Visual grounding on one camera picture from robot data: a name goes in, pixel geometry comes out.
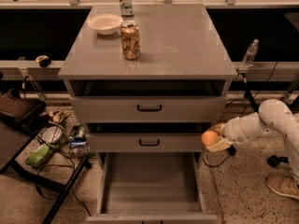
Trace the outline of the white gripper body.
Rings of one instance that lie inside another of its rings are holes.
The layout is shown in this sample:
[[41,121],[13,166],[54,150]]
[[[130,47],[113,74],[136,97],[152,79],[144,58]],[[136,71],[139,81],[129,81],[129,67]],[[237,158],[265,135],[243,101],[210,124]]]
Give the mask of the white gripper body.
[[237,117],[230,119],[224,124],[223,134],[233,143],[245,143],[248,141],[248,137],[242,129],[243,118]]

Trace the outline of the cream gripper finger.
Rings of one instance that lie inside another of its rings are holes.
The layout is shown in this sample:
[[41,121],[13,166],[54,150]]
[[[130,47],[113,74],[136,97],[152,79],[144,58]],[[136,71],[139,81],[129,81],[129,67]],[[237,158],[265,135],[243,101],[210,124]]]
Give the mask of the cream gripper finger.
[[224,135],[224,128],[225,124],[224,123],[219,123],[213,127],[210,127],[210,130],[219,134],[219,135]]
[[220,137],[214,143],[207,146],[206,149],[210,152],[222,151],[229,148],[233,143],[229,141],[227,138]]

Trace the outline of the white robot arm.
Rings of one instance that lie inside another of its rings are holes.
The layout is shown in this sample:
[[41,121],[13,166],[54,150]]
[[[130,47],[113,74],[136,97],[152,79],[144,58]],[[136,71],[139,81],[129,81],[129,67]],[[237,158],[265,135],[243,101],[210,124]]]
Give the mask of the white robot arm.
[[292,169],[299,179],[299,120],[298,115],[281,101],[269,99],[259,110],[245,117],[236,117],[219,123],[202,134],[202,142],[212,152],[225,150],[232,144],[247,143],[250,139],[280,133]]

